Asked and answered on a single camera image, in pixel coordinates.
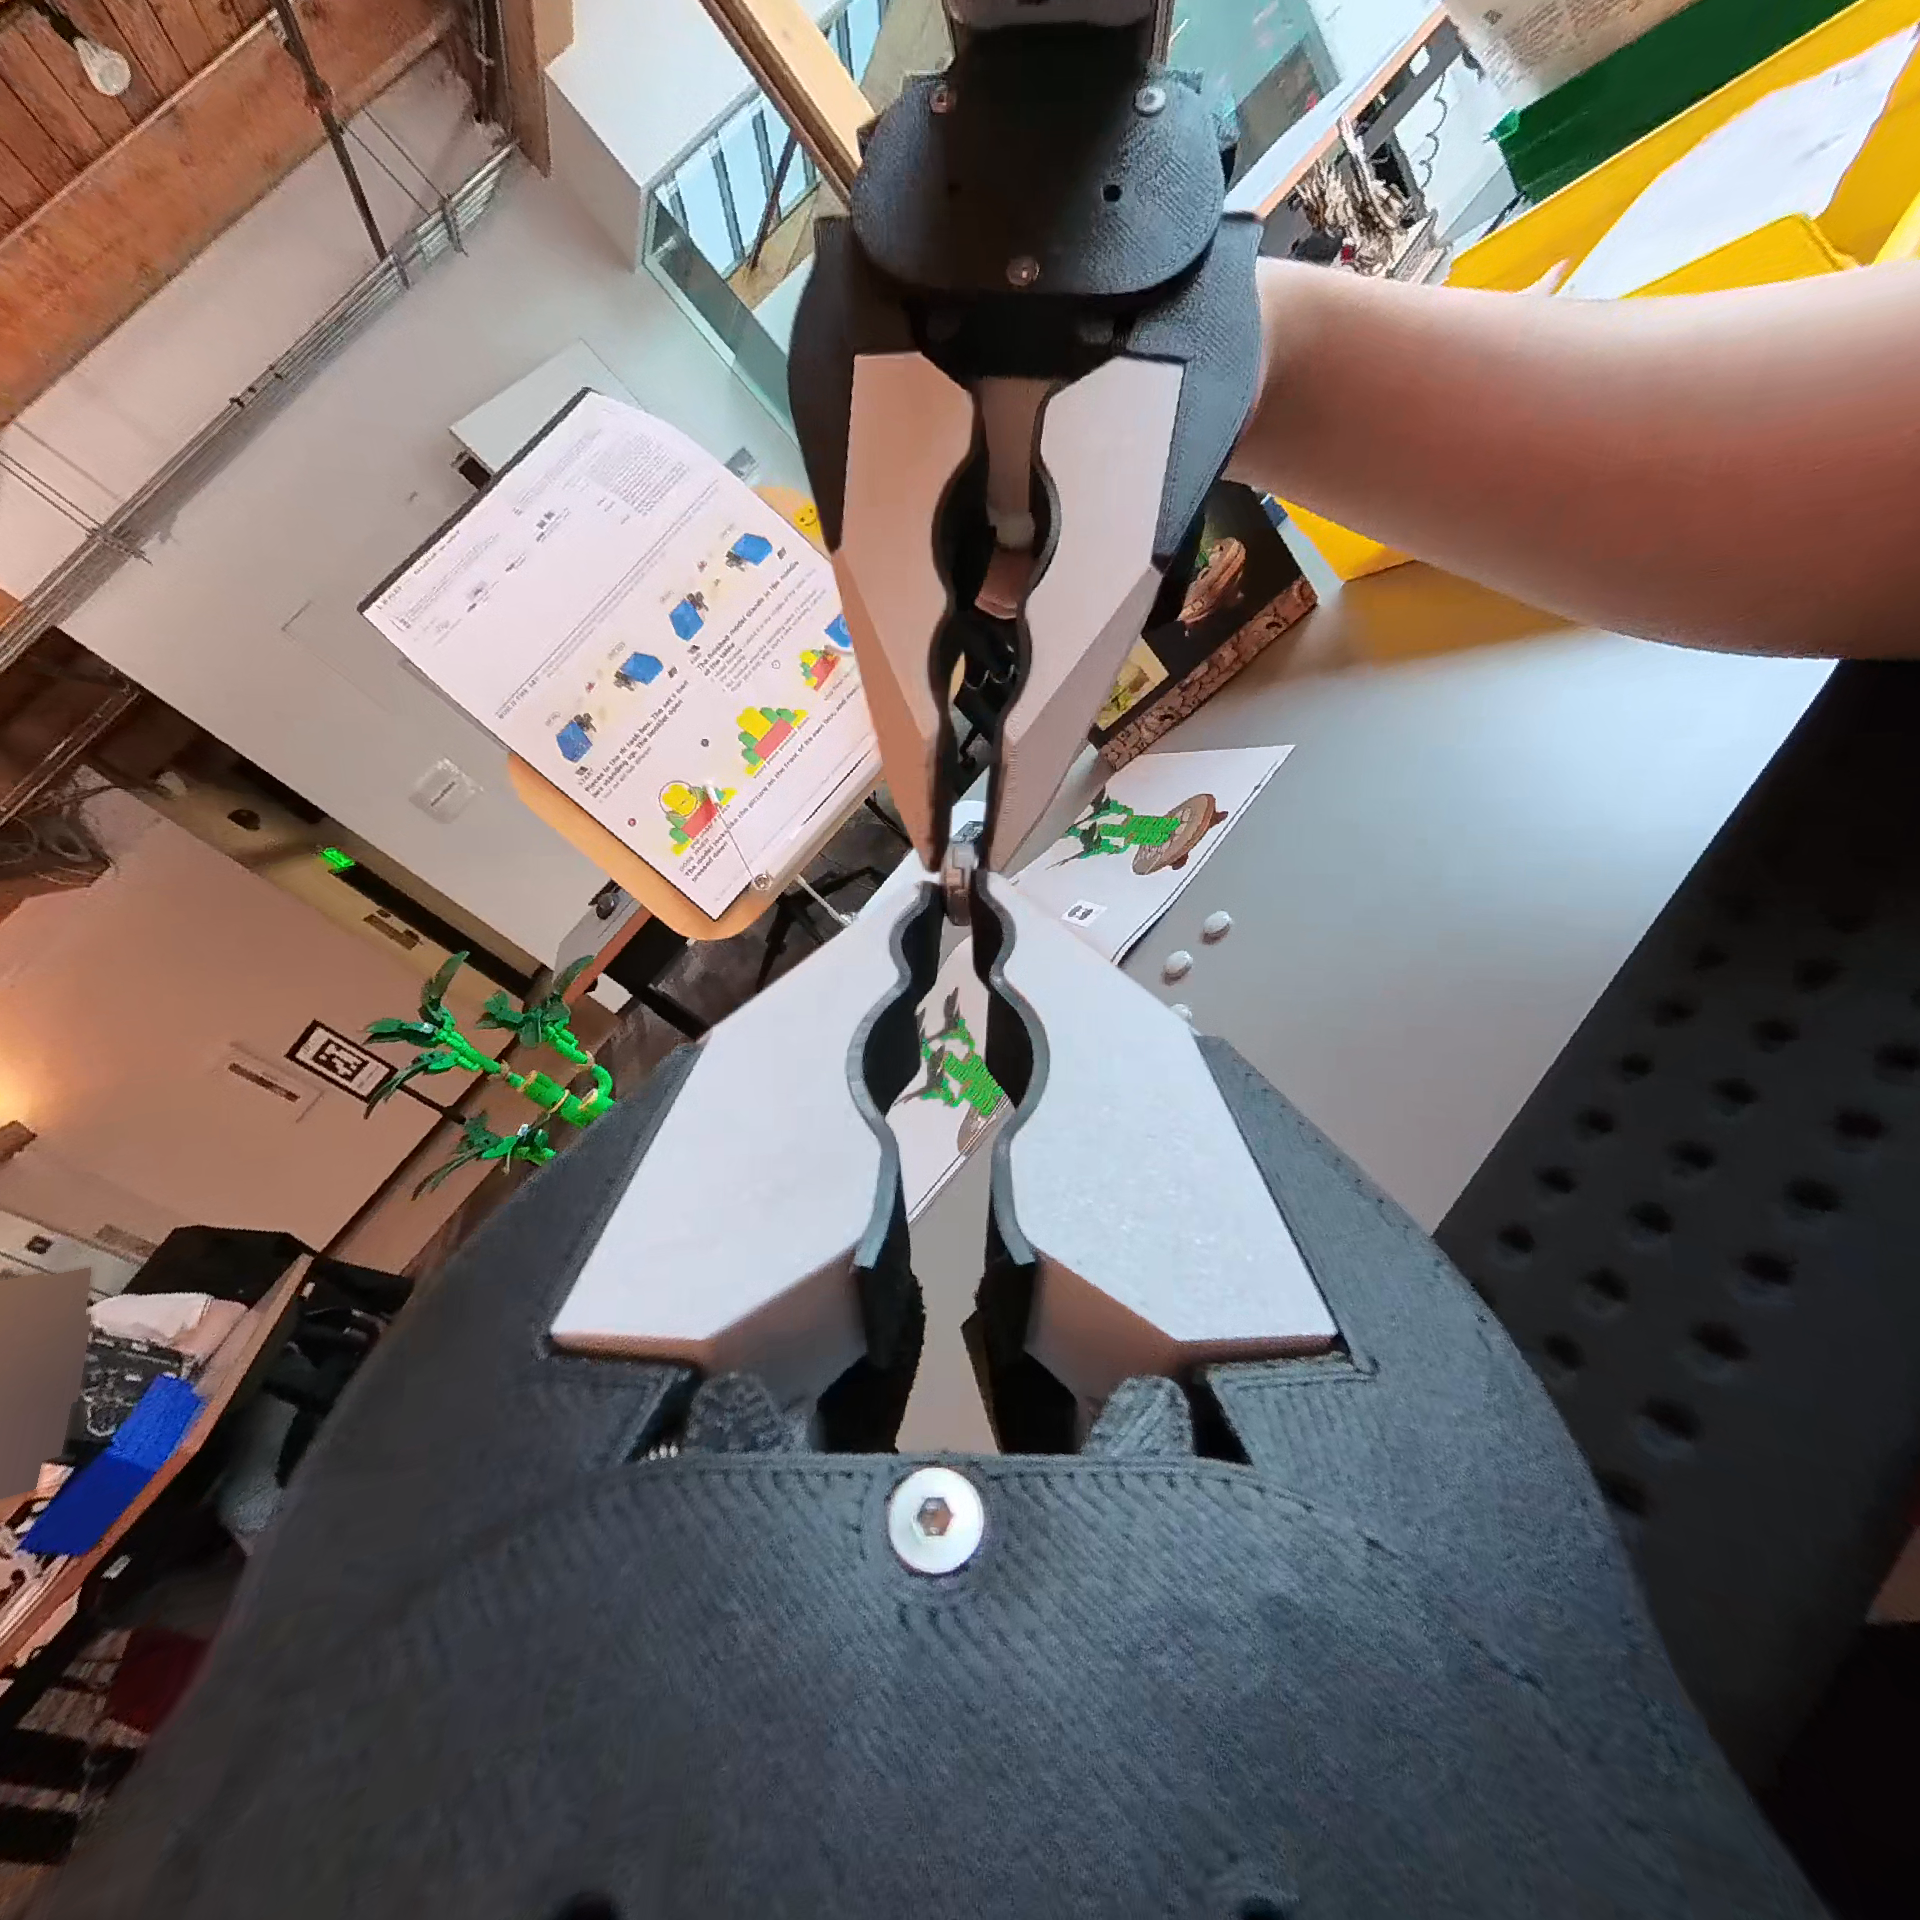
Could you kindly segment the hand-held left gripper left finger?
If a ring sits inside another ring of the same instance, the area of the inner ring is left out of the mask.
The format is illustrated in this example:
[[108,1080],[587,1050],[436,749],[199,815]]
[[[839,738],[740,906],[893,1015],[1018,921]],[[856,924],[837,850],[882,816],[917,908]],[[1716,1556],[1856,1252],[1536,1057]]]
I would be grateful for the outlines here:
[[896,1450],[925,1307],[890,1112],[922,1074],[944,925],[938,882],[892,882],[708,1033],[548,1330],[560,1354],[755,1377],[829,1450]]

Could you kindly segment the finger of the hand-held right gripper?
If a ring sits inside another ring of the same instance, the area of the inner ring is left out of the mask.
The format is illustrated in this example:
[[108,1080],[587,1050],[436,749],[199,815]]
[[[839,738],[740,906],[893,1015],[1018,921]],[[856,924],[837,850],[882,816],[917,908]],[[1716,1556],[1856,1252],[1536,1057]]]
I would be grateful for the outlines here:
[[1003,868],[1047,811],[1161,591],[1183,385],[1179,367],[1111,359],[1041,408],[1034,471],[1049,528],[1023,602],[1025,672],[1000,723],[984,871]]
[[922,353],[853,359],[844,512],[833,570],[884,783],[920,861],[952,829],[941,642],[954,613],[944,511],[977,458],[977,399]]

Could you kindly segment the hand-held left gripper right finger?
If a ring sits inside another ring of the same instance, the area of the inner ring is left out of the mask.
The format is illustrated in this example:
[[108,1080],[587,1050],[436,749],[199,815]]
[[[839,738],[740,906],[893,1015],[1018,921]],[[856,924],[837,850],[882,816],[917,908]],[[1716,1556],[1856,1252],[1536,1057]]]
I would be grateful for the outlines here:
[[997,1448],[1072,1451],[1131,1378],[1337,1354],[1189,1023],[1001,876],[973,879],[972,932],[1005,1096],[968,1321]]

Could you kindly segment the person's right forearm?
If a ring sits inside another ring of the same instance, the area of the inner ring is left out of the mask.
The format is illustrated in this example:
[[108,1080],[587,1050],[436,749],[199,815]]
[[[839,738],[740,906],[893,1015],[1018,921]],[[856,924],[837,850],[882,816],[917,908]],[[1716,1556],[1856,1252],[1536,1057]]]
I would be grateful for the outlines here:
[[1266,258],[1232,473],[1599,631],[1919,651],[1919,268],[1621,301]]

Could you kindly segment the black lego set box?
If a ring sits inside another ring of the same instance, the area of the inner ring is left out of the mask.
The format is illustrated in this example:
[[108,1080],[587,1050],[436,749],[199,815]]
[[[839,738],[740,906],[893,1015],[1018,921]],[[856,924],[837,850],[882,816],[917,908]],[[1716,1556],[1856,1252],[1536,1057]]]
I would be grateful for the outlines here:
[[1316,605],[1271,496],[1218,480],[1095,713],[1088,740],[1119,772],[1197,713]]

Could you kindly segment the green lego bamboo model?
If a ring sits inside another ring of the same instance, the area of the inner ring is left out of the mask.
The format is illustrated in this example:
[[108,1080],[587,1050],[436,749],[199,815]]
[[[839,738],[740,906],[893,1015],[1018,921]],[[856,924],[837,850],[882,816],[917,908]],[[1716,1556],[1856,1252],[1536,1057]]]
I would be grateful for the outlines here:
[[555,1131],[581,1135],[612,1112],[612,1074],[596,1064],[572,1026],[570,993],[596,975],[592,951],[570,962],[539,995],[516,1001],[508,993],[487,997],[477,1025],[509,1041],[509,1057],[487,1055],[459,1026],[449,1009],[449,993],[468,965],[468,951],[455,951],[420,987],[410,1018],[381,1018],[369,1025],[371,1045],[411,1050],[408,1064],[386,1073],[369,1098],[376,1108],[416,1081],[466,1073],[481,1084],[499,1084],[516,1096],[527,1115],[509,1130],[487,1115],[461,1120],[459,1143],[450,1156],[428,1173],[413,1188],[426,1199],[465,1168],[529,1165],[539,1168],[557,1156]]

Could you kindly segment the open lego instruction booklet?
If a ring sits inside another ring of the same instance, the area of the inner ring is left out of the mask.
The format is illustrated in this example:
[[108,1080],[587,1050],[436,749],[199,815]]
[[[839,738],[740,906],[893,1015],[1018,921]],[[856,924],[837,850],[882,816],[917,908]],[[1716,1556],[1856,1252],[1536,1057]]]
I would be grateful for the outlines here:
[[[1138,756],[1095,786],[1023,866],[1015,887],[1044,921],[1119,965],[1288,756],[1285,745]],[[1009,1108],[987,1067],[987,1019],[972,940],[960,935],[920,1003],[920,1074],[890,1112],[911,1218],[992,1139]]]

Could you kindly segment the task instruction sheet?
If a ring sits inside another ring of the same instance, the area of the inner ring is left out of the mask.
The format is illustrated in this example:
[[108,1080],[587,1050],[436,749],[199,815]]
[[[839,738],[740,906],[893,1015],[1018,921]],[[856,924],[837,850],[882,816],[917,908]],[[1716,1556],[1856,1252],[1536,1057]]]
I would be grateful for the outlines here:
[[881,778],[825,554],[696,440],[581,388],[359,608],[689,928]]

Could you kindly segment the brown wooden model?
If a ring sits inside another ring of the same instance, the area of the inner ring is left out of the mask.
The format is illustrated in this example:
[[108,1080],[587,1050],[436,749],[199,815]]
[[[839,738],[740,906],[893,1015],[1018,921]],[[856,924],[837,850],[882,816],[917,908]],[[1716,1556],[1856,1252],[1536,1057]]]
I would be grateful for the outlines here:
[[1424,193],[1381,172],[1353,121],[1337,121],[1327,155],[1288,200],[1299,229],[1288,258],[1365,279],[1437,281],[1450,252]]

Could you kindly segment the black framed marker sign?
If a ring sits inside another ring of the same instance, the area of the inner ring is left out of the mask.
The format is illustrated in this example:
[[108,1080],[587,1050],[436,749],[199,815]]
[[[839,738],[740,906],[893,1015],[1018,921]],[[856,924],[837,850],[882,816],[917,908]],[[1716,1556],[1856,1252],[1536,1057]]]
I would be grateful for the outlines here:
[[363,1108],[372,1107],[391,1084],[396,1067],[369,1043],[321,1019],[309,1023],[285,1050],[284,1061],[296,1065],[327,1088],[348,1096]]

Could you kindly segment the white printed panel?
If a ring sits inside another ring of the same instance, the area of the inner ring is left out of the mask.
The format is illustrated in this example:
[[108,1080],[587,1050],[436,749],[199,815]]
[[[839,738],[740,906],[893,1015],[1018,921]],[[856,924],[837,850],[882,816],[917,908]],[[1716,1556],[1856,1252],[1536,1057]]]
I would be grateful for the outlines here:
[[1444,3],[1480,67],[1501,84],[1555,88],[1692,3]]

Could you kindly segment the green plastic bin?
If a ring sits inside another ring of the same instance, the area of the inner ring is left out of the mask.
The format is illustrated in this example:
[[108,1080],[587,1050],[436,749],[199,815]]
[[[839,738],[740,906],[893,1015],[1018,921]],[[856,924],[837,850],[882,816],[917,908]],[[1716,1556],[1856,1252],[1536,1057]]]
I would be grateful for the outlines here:
[[1504,170],[1525,203],[1540,203],[1844,9],[1687,4],[1540,101],[1507,113],[1492,129]]

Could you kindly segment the blue storage bin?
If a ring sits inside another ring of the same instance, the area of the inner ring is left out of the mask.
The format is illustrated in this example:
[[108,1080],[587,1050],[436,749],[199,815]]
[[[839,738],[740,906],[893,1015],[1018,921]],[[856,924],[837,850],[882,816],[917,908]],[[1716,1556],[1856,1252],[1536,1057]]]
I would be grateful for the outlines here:
[[21,1538],[37,1556],[84,1556],[104,1543],[201,1415],[189,1380],[157,1377],[109,1445],[71,1472]]

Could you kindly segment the yellow plastic bin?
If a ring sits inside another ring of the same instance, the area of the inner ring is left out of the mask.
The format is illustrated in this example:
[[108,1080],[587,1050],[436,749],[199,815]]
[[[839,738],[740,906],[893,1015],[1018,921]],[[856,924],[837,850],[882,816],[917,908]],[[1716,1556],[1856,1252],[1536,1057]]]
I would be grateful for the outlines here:
[[[1636,195],[1703,137],[1771,92],[1808,80],[1906,31],[1916,31],[1916,4],[1855,4],[1840,12],[1827,28],[1474,245],[1437,285],[1557,297],[1561,281]],[[1916,263],[1916,55],[1829,210],[1810,221],[1778,221],[1644,295],[1621,299],[1703,297],[1899,260]]]

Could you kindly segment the white plastic bag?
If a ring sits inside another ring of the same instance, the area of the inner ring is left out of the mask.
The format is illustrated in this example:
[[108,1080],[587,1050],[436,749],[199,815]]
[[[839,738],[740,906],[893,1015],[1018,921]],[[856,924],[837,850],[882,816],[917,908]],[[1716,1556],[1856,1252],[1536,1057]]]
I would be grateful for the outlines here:
[[1557,295],[1621,299],[1835,201],[1916,55],[1919,31],[1780,88],[1656,177]]

